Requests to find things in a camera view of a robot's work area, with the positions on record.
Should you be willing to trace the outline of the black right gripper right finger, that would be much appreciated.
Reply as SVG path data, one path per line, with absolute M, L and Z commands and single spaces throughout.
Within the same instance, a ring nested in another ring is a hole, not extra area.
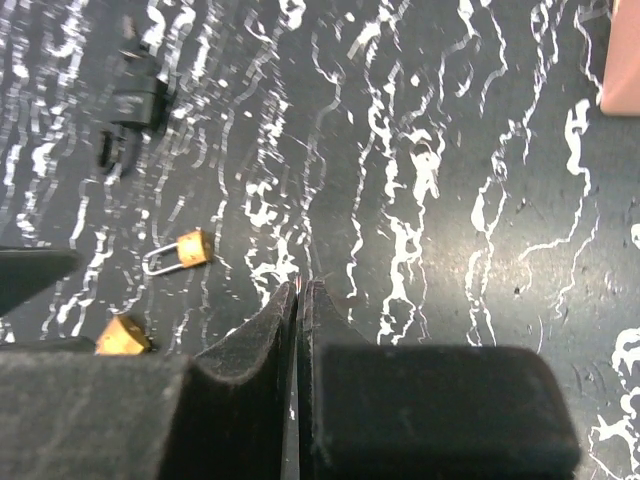
M 376 345 L 308 282 L 298 313 L 304 479 L 570 479 L 581 448 L 549 366 L 512 346 Z

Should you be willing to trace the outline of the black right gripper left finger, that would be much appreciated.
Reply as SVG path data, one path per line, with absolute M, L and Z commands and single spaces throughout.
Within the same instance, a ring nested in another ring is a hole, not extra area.
M 96 355 L 86 340 L 1 349 L 5 479 L 277 479 L 298 296 L 189 356 Z

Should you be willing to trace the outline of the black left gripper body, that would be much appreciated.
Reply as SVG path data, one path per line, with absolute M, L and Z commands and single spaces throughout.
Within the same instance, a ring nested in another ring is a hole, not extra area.
M 82 265 L 72 249 L 1 248 L 1 315 L 28 301 Z

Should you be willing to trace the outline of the black padlock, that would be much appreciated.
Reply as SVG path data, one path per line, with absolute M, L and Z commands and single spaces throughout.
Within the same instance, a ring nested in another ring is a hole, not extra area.
M 169 87 L 159 78 L 160 64 L 147 45 L 132 43 L 121 54 L 125 69 L 110 97 L 97 166 L 103 174 L 118 166 L 126 176 L 136 166 L 144 135 L 158 131 L 164 121 Z

